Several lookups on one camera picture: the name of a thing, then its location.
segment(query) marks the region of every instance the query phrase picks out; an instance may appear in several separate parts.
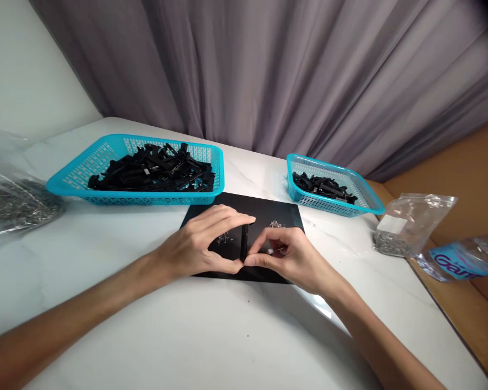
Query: gray curtain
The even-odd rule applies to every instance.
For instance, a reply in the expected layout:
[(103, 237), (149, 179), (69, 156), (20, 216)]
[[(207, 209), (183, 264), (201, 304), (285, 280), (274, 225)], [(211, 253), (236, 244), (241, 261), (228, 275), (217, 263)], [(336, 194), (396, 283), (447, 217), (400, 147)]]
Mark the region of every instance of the gray curtain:
[(104, 116), (385, 181), (488, 122), (471, 0), (30, 0)]

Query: paper label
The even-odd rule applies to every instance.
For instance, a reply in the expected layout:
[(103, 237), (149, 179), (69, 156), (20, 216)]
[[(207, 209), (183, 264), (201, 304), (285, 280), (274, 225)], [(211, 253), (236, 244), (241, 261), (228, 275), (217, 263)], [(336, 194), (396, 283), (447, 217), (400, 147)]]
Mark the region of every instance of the paper label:
[(438, 266), (456, 279), (488, 276), (488, 270), (474, 264), (469, 256), (463, 256), (453, 244), (429, 250), (428, 253)]
[(377, 229), (389, 233), (399, 234), (406, 224), (407, 220), (404, 218), (397, 218), (385, 214), (378, 224)]

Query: black mat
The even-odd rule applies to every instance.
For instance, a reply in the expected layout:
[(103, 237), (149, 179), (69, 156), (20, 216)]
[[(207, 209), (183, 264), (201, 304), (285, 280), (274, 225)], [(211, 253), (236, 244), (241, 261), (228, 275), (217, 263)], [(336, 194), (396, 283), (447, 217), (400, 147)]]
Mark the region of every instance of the black mat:
[[(298, 206), (296, 204), (252, 198), (225, 192), (217, 196), (215, 201), (210, 205), (190, 206), (181, 227), (183, 227), (190, 219), (198, 216), (200, 213), (216, 204), (224, 204), (233, 207), (240, 213), (256, 217), (255, 223), (250, 225), (248, 228), (248, 249), (251, 247), (260, 232), (264, 228), (268, 227), (271, 223), (276, 222), (285, 228), (298, 226), (302, 230), (304, 229), (302, 219), (298, 211)], [(219, 255), (227, 259), (234, 260), (239, 258), (241, 249), (241, 232), (242, 229), (240, 227), (230, 230), (227, 233), (227, 237), (216, 239), (210, 244), (208, 249), (217, 252)], [(264, 244), (263, 248), (269, 248), (269, 243)], [(290, 284), (289, 281), (285, 280), (276, 272), (262, 267), (245, 266), (236, 275), (224, 274), (222, 272), (203, 272), (202, 274), (195, 276), (252, 282)]]

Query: clear plastic bag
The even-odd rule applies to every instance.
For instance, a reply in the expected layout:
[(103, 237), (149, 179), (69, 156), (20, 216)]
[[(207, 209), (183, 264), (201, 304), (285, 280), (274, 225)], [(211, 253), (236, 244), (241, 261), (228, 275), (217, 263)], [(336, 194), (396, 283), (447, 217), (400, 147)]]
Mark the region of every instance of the clear plastic bag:
[(374, 232), (374, 248), (385, 255), (418, 255), (456, 201), (451, 196), (402, 193), (387, 206)]
[(30, 144), (0, 131), (0, 237), (43, 225), (64, 211), (63, 199), (22, 168), (27, 161), (21, 151)]

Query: left hand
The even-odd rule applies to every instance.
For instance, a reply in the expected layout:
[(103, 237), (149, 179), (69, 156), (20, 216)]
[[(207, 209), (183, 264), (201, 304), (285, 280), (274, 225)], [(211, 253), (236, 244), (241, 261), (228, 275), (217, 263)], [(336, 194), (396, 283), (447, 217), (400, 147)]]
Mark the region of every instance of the left hand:
[(215, 205), (172, 234), (160, 247), (143, 256), (143, 282), (151, 290), (176, 279), (206, 271), (236, 274), (243, 267), (239, 259), (229, 260), (208, 250), (221, 234), (255, 222), (255, 217)]

